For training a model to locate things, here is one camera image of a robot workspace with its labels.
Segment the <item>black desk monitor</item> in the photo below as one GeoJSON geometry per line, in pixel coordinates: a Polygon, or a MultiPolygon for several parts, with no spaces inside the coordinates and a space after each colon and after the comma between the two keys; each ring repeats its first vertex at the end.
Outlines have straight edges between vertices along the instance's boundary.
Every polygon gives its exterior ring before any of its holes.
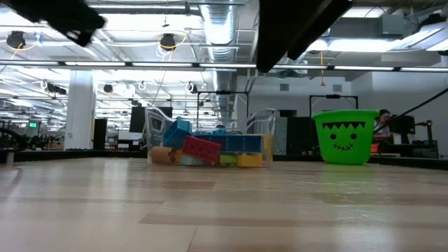
{"type": "Polygon", "coordinates": [[[391,132],[396,134],[414,134],[415,120],[412,115],[394,115],[388,121],[388,127],[391,132]]]}

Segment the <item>grey partition panel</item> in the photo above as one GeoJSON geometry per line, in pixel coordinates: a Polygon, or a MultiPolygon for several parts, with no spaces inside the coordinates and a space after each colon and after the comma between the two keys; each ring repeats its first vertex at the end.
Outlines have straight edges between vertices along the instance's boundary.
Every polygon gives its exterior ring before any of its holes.
{"type": "Polygon", "coordinates": [[[286,155],[287,153],[287,127],[287,118],[276,117],[274,131],[274,155],[286,155]]]}

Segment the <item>black cabinet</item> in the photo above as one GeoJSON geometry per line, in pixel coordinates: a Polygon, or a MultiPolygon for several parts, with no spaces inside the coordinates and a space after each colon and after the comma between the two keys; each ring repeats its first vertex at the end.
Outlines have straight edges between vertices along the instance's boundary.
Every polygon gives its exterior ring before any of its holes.
{"type": "Polygon", "coordinates": [[[316,125],[310,117],[287,119],[287,155],[313,155],[317,146],[316,125]]]}

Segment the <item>yellow square toy brick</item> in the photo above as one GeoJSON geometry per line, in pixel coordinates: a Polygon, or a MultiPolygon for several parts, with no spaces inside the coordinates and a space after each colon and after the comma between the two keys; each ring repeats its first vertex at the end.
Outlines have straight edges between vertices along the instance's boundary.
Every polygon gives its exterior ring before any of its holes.
{"type": "Polygon", "coordinates": [[[263,135],[263,164],[269,167],[273,161],[274,137],[271,134],[263,135]]]}

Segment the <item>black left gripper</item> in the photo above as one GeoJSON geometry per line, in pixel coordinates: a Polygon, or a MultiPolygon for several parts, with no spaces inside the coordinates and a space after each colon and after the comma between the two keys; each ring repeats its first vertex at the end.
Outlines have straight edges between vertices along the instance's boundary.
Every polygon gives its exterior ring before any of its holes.
{"type": "Polygon", "coordinates": [[[6,0],[6,5],[30,22],[46,21],[81,47],[105,25],[105,19],[84,0],[6,0]]]}

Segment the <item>white pillar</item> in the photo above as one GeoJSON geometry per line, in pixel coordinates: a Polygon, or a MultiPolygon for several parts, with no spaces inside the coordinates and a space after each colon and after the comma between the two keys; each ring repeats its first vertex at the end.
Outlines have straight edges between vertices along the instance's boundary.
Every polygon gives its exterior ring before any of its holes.
{"type": "Polygon", "coordinates": [[[64,149],[91,149],[97,84],[93,71],[71,70],[64,149]]]}

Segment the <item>red toy brick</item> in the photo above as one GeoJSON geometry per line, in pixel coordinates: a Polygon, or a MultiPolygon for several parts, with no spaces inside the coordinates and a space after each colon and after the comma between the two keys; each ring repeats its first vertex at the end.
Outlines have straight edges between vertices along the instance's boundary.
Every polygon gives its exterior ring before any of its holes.
{"type": "Polygon", "coordinates": [[[182,148],[183,154],[208,162],[217,163],[219,160],[221,145],[193,136],[186,136],[182,148]]]}

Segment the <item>black station frame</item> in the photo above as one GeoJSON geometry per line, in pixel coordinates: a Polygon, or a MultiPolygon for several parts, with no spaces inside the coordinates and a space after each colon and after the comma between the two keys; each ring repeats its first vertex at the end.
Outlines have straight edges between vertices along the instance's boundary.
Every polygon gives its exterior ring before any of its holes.
{"type": "Polygon", "coordinates": [[[351,104],[355,109],[359,109],[359,98],[358,96],[353,95],[340,95],[340,94],[315,94],[309,95],[309,114],[311,115],[313,112],[313,98],[325,98],[325,99],[345,99],[347,102],[349,99],[353,99],[355,101],[354,104],[351,104]]]}

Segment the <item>black monitor screen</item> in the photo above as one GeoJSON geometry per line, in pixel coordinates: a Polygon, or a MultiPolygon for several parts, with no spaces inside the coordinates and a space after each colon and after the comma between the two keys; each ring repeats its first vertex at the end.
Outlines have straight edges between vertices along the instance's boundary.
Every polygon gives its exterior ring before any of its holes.
{"type": "MultiPolygon", "coordinates": [[[[172,117],[172,111],[173,111],[172,107],[159,106],[159,109],[169,118],[172,117]]],[[[130,132],[142,132],[146,121],[145,112],[146,107],[135,106],[132,108],[130,125],[129,125],[130,132]]]]}

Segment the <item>large blue toy brick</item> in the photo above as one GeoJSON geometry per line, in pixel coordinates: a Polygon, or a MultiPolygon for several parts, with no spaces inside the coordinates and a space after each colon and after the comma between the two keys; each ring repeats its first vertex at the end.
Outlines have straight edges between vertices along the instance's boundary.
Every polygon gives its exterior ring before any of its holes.
{"type": "Polygon", "coordinates": [[[264,142],[259,134],[242,134],[240,131],[216,129],[210,132],[197,131],[194,137],[220,144],[222,153],[262,153],[264,142]]]}

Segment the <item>long ceiling light strip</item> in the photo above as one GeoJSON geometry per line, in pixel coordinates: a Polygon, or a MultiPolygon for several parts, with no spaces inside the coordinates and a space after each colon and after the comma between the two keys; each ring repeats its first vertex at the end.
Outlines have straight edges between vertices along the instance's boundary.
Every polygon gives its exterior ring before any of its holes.
{"type": "MultiPolygon", "coordinates": [[[[0,59],[0,65],[20,67],[41,67],[48,69],[86,68],[86,69],[155,69],[192,71],[194,69],[255,69],[255,64],[239,63],[199,63],[199,62],[88,62],[88,61],[34,61],[0,59]]],[[[410,66],[344,66],[312,64],[276,64],[273,70],[317,70],[317,71],[380,71],[410,73],[448,74],[448,67],[410,67],[410,66]]]]}

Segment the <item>small mint block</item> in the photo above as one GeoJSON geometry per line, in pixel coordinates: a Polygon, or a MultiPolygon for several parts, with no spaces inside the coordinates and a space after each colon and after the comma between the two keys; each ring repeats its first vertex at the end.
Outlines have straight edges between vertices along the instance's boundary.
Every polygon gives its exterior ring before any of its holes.
{"type": "Polygon", "coordinates": [[[179,158],[180,165],[202,166],[204,161],[196,157],[190,157],[187,155],[181,155],[179,158]]]}

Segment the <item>clear plastic bin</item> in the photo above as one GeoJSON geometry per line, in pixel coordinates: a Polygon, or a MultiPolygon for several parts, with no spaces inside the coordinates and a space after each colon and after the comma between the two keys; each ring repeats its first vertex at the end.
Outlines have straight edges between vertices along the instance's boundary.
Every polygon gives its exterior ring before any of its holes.
{"type": "MultiPolygon", "coordinates": [[[[217,125],[224,125],[227,131],[240,131],[242,134],[271,134],[274,136],[274,126],[275,126],[275,110],[273,108],[262,108],[256,111],[252,116],[248,118],[215,118],[209,116],[208,118],[200,115],[187,115],[182,118],[191,122],[191,137],[197,131],[210,132],[217,130],[217,125]]],[[[175,121],[176,118],[169,118],[166,116],[159,108],[150,107],[146,109],[146,127],[143,131],[145,136],[145,145],[147,151],[154,146],[163,146],[163,135],[169,128],[169,126],[175,121]]],[[[241,155],[241,153],[222,153],[220,155],[241,155]]],[[[204,160],[203,166],[205,167],[238,167],[235,166],[222,166],[219,165],[219,160],[217,163],[212,163],[204,160]]]]}

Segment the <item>brown wooden block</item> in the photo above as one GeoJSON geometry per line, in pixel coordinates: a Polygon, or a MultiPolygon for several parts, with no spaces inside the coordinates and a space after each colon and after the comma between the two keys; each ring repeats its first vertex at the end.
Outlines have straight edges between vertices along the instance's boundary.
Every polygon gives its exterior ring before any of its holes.
{"type": "Polygon", "coordinates": [[[179,163],[182,152],[171,147],[154,146],[148,154],[152,164],[172,165],[179,163]]]}

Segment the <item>small yellow toy brick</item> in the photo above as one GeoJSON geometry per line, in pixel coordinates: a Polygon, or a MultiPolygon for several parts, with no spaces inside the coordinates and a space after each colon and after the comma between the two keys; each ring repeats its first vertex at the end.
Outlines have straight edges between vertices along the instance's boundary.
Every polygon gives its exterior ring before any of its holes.
{"type": "Polygon", "coordinates": [[[263,165],[262,153],[242,153],[237,156],[238,167],[261,167],[263,165]]]}

